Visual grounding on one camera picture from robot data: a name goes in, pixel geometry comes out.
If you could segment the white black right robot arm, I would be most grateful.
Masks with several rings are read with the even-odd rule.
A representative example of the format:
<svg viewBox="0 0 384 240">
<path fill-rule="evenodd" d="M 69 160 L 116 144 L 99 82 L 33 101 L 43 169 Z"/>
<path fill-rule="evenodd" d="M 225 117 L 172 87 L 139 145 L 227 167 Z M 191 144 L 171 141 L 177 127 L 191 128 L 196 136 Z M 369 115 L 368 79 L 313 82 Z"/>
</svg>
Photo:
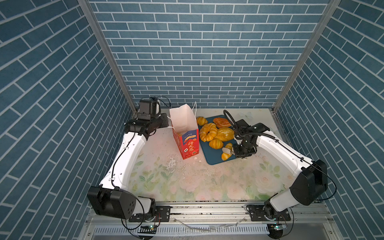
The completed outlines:
<svg viewBox="0 0 384 240">
<path fill-rule="evenodd" d="M 262 123 L 251 126 L 239 120 L 232 123 L 232 127 L 235 139 L 241 141 L 233 146 L 237 158 L 250 157 L 261 148 L 282 163 L 294 177 L 293 184 L 287 190 L 265 201 L 267 218 L 272 219 L 298 204 L 308 206 L 328 189 L 327 165 L 323 161 L 313 161 L 300 154 Z"/>
</svg>

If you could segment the small striped pumpkin bun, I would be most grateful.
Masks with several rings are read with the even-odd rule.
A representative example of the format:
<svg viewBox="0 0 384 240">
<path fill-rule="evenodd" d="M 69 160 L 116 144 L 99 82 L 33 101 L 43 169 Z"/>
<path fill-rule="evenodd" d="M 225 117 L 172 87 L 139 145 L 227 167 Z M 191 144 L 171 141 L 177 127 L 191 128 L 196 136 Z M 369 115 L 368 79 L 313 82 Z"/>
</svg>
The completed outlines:
<svg viewBox="0 0 384 240">
<path fill-rule="evenodd" d="M 219 139 L 213 139 L 209 142 L 209 146 L 212 149 L 218 150 L 224 147 L 224 143 Z"/>
</svg>

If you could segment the red white paper bag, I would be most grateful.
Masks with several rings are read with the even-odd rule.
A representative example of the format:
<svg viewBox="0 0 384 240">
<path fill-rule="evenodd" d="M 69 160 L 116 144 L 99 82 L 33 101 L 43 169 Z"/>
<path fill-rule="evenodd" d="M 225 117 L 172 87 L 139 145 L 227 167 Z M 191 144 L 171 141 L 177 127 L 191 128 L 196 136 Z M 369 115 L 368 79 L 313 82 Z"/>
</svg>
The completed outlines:
<svg viewBox="0 0 384 240">
<path fill-rule="evenodd" d="M 170 109 L 173 136 L 183 160 L 199 154 L 200 140 L 196 114 L 184 104 Z"/>
</svg>

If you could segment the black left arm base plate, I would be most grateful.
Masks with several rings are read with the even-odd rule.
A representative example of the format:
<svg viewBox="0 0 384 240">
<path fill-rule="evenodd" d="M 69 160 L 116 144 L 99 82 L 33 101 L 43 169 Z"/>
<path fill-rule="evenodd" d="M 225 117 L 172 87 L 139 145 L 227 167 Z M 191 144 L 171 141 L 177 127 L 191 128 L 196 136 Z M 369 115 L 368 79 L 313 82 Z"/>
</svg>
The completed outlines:
<svg viewBox="0 0 384 240">
<path fill-rule="evenodd" d="M 156 207 L 151 207 L 149 212 L 146 214 L 143 214 L 142 211 L 140 213 L 133 214 L 128 221 L 130 223 L 140 223 L 142 220 L 153 222 L 154 217 L 159 217 L 157 221 L 160 221 L 160 223 L 163 223 L 163 222 L 169 222 L 170 214 L 171 214 L 170 206 L 156 206 Z"/>
</svg>

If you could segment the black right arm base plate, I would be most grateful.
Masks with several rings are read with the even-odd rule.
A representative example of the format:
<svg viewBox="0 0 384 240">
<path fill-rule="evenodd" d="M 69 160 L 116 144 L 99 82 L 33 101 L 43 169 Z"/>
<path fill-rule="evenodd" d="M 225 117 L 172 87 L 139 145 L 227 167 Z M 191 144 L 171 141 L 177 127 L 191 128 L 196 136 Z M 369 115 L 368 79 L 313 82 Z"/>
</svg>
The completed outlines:
<svg viewBox="0 0 384 240">
<path fill-rule="evenodd" d="M 270 206 L 246 205 L 245 210 L 250 215 L 252 222 L 263 222 L 263 221 L 274 222 L 277 220 L 282 220 L 282 221 L 291 220 L 291 216 L 287 209 L 285 209 L 282 212 L 277 212 Z"/>
</svg>

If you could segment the steel tongs with white tips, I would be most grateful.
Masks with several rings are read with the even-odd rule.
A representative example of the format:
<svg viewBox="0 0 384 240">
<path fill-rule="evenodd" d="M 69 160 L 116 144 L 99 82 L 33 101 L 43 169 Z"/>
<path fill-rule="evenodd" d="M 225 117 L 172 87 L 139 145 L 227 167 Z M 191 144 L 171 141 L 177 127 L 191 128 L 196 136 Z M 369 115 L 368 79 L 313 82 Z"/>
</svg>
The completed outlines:
<svg viewBox="0 0 384 240">
<path fill-rule="evenodd" d="M 224 154 L 227 154 L 227 155 L 233 155 L 234 154 L 232 148 L 222 148 L 222 151 Z"/>
</svg>

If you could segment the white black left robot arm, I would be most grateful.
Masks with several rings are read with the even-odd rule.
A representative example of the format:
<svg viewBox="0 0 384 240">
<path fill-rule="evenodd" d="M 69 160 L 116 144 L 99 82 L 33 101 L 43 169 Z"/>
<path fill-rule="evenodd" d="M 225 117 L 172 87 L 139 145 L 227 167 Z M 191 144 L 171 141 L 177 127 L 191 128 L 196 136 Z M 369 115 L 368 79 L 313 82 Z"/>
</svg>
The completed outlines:
<svg viewBox="0 0 384 240">
<path fill-rule="evenodd" d="M 97 187 L 90 187 L 88 200 L 95 213 L 121 220 L 152 219 L 156 202 L 129 192 L 129 179 L 143 146 L 157 129 L 169 125 L 158 100 L 141 100 L 137 117 L 125 124 L 123 140 L 112 166 Z"/>
</svg>

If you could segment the yellow striped long roll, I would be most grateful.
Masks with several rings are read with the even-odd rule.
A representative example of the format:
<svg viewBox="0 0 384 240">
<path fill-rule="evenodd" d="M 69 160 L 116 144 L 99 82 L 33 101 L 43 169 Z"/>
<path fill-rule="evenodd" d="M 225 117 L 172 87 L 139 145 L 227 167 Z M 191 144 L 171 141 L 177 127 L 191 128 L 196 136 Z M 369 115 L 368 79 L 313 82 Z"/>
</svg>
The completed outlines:
<svg viewBox="0 0 384 240">
<path fill-rule="evenodd" d="M 228 160 L 231 156 L 233 155 L 233 144 L 232 143 L 227 143 L 223 148 L 222 148 L 222 155 L 221 158 L 223 161 Z"/>
</svg>

